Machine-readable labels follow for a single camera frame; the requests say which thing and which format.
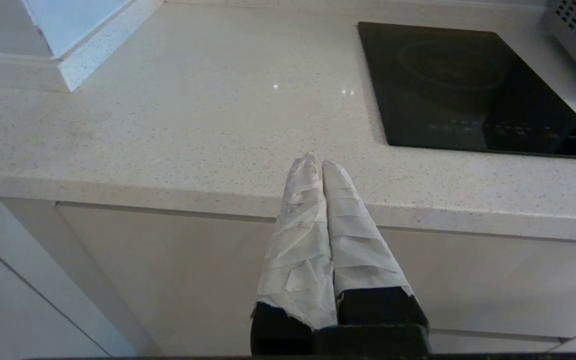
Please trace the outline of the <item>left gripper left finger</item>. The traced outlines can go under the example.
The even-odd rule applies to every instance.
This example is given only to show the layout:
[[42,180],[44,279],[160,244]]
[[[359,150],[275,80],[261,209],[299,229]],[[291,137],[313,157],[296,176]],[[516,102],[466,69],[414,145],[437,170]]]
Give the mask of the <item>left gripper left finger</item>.
[[251,315],[254,356],[313,353],[319,330],[338,325],[322,164],[297,158],[286,176]]

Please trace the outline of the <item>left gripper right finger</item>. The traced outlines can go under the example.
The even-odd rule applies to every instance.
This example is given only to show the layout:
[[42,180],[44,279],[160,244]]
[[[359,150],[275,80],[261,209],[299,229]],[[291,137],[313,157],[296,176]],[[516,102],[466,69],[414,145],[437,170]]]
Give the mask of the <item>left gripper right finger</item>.
[[429,321],[347,171],[322,164],[334,294],[342,325],[412,325]]

